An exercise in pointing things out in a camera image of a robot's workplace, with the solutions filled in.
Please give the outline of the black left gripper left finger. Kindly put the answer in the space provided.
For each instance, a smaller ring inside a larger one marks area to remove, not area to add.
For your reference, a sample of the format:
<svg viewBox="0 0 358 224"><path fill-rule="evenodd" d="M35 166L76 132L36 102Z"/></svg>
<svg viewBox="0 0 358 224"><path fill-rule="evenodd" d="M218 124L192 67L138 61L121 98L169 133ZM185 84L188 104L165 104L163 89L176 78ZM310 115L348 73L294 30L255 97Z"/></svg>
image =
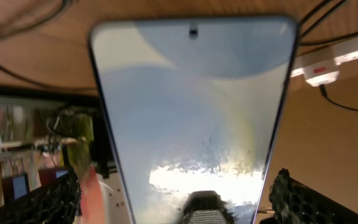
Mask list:
<svg viewBox="0 0 358 224"><path fill-rule="evenodd" d="M73 223L81 188L73 170L0 207L0 224Z"/></svg>

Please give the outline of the blue smartphone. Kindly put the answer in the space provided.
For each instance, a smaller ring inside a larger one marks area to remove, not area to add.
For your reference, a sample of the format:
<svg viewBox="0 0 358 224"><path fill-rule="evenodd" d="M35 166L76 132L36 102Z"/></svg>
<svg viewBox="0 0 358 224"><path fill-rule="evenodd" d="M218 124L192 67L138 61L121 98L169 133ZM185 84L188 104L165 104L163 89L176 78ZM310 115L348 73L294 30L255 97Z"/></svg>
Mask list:
<svg viewBox="0 0 358 224"><path fill-rule="evenodd" d="M89 55L131 223L213 190L253 223L299 27L286 15L102 21Z"/></svg>

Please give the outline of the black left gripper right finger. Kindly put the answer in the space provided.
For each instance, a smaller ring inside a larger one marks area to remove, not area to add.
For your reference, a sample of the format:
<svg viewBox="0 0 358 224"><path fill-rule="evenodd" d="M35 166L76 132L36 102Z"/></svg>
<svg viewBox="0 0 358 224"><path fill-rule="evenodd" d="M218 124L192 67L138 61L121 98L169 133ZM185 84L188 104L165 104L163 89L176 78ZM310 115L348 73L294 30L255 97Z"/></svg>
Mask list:
<svg viewBox="0 0 358 224"><path fill-rule="evenodd" d="M358 213L278 172L268 199L274 211L271 223L279 224L358 224Z"/></svg>

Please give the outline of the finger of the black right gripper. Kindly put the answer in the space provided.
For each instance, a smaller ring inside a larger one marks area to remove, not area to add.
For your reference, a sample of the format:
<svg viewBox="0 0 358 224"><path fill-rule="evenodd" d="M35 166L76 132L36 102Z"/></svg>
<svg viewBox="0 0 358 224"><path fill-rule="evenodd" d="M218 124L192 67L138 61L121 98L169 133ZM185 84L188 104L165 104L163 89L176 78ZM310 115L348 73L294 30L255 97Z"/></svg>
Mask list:
<svg viewBox="0 0 358 224"><path fill-rule="evenodd" d="M226 207L227 202L213 190L196 191L189 195L180 209L179 224L235 224L237 216Z"/></svg>

